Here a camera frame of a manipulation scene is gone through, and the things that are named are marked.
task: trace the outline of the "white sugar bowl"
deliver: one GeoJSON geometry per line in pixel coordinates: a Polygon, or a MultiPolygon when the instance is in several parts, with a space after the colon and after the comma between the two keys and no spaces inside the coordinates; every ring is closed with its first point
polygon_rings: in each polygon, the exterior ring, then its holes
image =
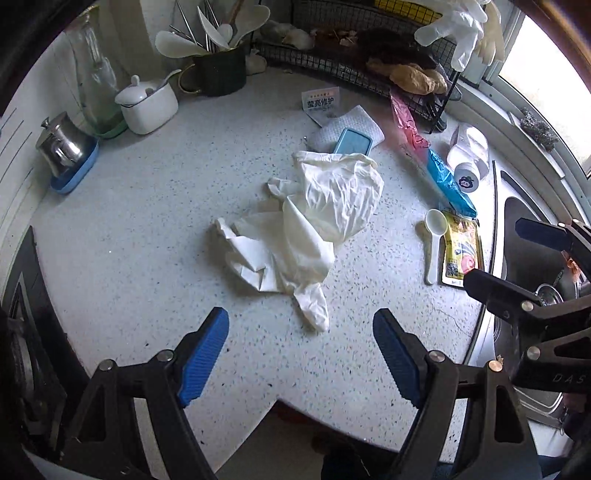
{"type": "Polygon", "coordinates": [[[178,111],[178,100],[168,79],[180,72],[174,71],[164,80],[140,82],[137,75],[131,77],[131,85],[120,91],[115,103],[121,105],[123,117],[129,129],[146,135],[168,122],[178,111]]]}

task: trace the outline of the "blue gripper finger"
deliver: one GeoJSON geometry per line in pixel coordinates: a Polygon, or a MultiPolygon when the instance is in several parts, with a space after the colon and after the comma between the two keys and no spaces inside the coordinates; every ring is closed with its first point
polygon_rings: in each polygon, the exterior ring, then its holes
{"type": "Polygon", "coordinates": [[[402,328],[396,327],[387,320],[387,315],[392,316],[389,310],[378,310],[374,315],[374,338],[386,364],[394,378],[400,395],[406,400],[410,400],[415,408],[421,406],[421,381],[420,372],[415,360],[404,345],[402,335],[407,335],[402,328]]]}
{"type": "Polygon", "coordinates": [[[183,367],[181,387],[177,394],[183,408],[187,407],[191,400],[201,396],[222,346],[228,338],[229,329],[227,311],[216,309],[216,317],[183,367]]]}

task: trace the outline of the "white bottle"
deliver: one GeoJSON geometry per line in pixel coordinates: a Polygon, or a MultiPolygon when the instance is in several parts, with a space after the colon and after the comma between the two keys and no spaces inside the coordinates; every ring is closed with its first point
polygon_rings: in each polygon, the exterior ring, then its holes
{"type": "Polygon", "coordinates": [[[452,135],[450,146],[447,165],[453,177],[461,191],[474,192],[490,169],[486,137],[476,127],[460,123],[452,135]]]}

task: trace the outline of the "ceramic cup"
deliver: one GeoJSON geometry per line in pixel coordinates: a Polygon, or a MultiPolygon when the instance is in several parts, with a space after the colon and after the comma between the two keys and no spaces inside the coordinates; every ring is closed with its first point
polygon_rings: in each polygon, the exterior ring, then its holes
{"type": "Polygon", "coordinates": [[[184,93],[219,97],[246,85],[244,48],[193,57],[193,63],[178,76],[178,87],[184,93]]]}

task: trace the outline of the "blue tray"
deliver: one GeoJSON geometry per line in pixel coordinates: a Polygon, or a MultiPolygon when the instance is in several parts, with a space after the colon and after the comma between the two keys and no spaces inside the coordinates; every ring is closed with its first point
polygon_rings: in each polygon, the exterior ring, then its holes
{"type": "Polygon", "coordinates": [[[61,195],[66,195],[74,190],[84,176],[89,172],[92,166],[95,164],[96,157],[99,154],[99,144],[96,144],[95,149],[92,151],[86,161],[80,166],[78,170],[68,170],[59,177],[51,177],[50,186],[54,192],[61,195]]]}

